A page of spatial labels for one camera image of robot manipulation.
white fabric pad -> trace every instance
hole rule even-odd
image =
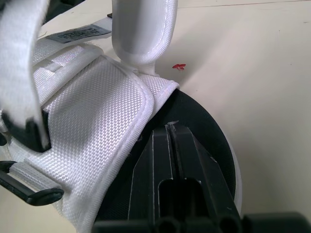
[[[44,108],[52,148],[35,153],[15,139],[24,161],[62,186],[58,211],[89,232],[103,197],[154,110],[154,98],[135,74],[101,56],[70,80]]]

black plastic buckle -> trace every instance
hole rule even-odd
[[[0,185],[21,198],[26,203],[33,206],[49,205],[63,197],[64,191],[59,188],[45,189],[39,192],[34,192],[26,187],[7,173],[10,172],[10,167],[16,162],[0,161]]]
[[[29,119],[26,122],[26,128],[23,129],[15,125],[9,118],[8,114],[6,114],[5,112],[2,113],[2,119],[6,128],[8,129],[8,132],[20,143],[36,152],[45,152],[51,148],[49,127],[48,127],[48,116],[49,114],[47,112],[42,111],[43,124],[49,140],[49,144],[44,147],[41,143],[41,137],[38,126],[33,119]]]

black plastic part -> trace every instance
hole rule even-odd
[[[0,147],[3,147],[5,144],[7,144],[6,138],[0,133]]]
[[[64,191],[59,188],[45,189],[34,192],[13,177],[9,176],[10,167],[16,162],[0,161],[0,185],[21,198],[26,203],[33,206],[42,206],[52,204],[60,200]]]
[[[297,213],[246,215],[220,167],[184,126],[153,131],[133,172],[127,220],[96,220],[93,233],[311,233]]]
[[[218,162],[230,194],[234,198],[235,169],[226,137],[215,120],[201,105],[180,90],[175,90],[159,112],[145,126],[117,177],[110,185],[97,214],[97,220],[127,219],[135,164],[144,151],[153,130],[174,121],[188,127],[194,137]]]
[[[243,219],[244,233],[310,233],[308,221],[298,213],[255,214]]]
[[[43,124],[45,127],[46,134],[48,135],[48,139],[50,142],[50,135],[49,135],[49,127],[48,127],[48,117],[49,114],[42,110],[42,118]],[[51,143],[49,143],[46,147],[42,146],[40,133],[38,130],[37,124],[34,122],[33,119],[29,119],[26,122],[26,128],[22,129],[19,126],[16,126],[9,118],[9,116],[3,112],[2,113],[3,122],[8,129],[8,132],[17,139],[20,143],[32,149],[36,152],[45,152],[51,148]]]

woven nylon fabric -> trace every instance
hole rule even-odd
[[[101,54],[103,51],[99,47],[81,44],[64,48],[37,63],[33,77],[40,106]],[[6,131],[0,112],[0,132]]]
[[[10,175],[22,180],[35,192],[49,188],[62,188],[59,184],[24,162],[13,164],[10,167]]]
[[[78,232],[90,232],[100,203],[148,122],[153,95],[133,73],[101,56],[45,105],[52,148],[36,153],[12,140],[9,151],[60,184],[55,205]]]
[[[151,116],[152,118],[171,96],[173,91],[179,87],[179,84],[174,81],[169,81],[152,75],[140,74],[139,77],[147,85],[155,98],[154,111]]]
[[[55,71],[55,74],[50,77],[44,85],[38,89],[39,102],[43,105],[48,101],[61,87],[63,87],[70,79],[78,72],[85,68],[88,64],[98,58],[103,51],[93,45],[83,45],[84,50],[76,55],[76,51],[67,51],[63,56],[57,56],[59,63],[65,64],[64,67]]]

white webbing strap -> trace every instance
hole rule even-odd
[[[32,119],[43,147],[49,144],[32,78],[35,41],[48,0],[12,0],[0,20],[0,106],[22,129]]]
[[[41,172],[29,166],[25,162],[14,163],[10,167],[10,175],[23,181],[36,192],[50,188],[62,188],[61,185],[43,175]]]
[[[87,42],[89,40],[95,40],[95,39],[102,39],[102,38],[108,38],[111,36],[111,29],[112,29],[112,19],[109,17],[105,17],[99,21],[96,21],[95,23],[92,23],[91,25],[95,25],[109,33],[107,34],[102,34],[102,35],[96,35],[95,36],[88,36],[87,34],[85,35],[86,37],[78,39],[78,40],[73,40],[71,42],[67,43],[61,43],[59,41],[53,40],[54,38],[57,38],[57,35],[60,37],[65,34],[65,33],[70,33],[74,32],[75,30],[79,29],[73,29],[69,30],[66,32],[61,32],[61,33],[55,33],[52,35],[49,35],[47,37],[41,38],[37,41],[35,45],[35,50],[34,50],[34,56],[33,56],[33,65],[37,64],[38,62],[44,60],[45,58],[55,54],[56,52],[62,50],[65,47],[72,46],[72,45],[78,45],[83,42]]]
[[[88,64],[98,58],[103,54],[103,51],[96,46],[85,45],[85,49],[79,54],[79,56],[70,60],[66,63],[66,66],[58,69],[53,75],[44,82],[38,88],[39,102],[42,106],[46,103],[61,87],[63,87],[69,80],[71,80],[77,73],[79,73],[83,68]],[[45,70],[48,74],[47,77],[51,74],[51,71]]]

